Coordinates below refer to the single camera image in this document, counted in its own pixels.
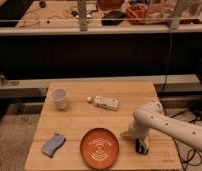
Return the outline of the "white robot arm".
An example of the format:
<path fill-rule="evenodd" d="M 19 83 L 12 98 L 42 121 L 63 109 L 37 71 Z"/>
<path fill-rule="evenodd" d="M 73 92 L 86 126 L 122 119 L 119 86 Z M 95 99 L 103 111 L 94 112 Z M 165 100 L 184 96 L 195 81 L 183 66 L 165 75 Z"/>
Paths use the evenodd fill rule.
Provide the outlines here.
<path fill-rule="evenodd" d="M 123 140 L 146 142 L 149 130 L 155 129 L 202 152 L 202 126 L 179 121 L 164 115 L 162 104 L 153 99 L 133 111 L 133 120 L 121 134 Z"/>

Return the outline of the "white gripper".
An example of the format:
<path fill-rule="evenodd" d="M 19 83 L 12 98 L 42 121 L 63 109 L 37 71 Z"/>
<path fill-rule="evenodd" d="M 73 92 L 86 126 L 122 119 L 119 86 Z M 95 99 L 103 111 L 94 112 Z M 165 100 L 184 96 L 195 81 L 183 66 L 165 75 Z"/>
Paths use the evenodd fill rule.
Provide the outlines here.
<path fill-rule="evenodd" d="M 123 140 L 139 139 L 140 141 L 146 141 L 149 135 L 149 128 L 136 122 L 131 122 L 126 131 L 120 134 Z"/>

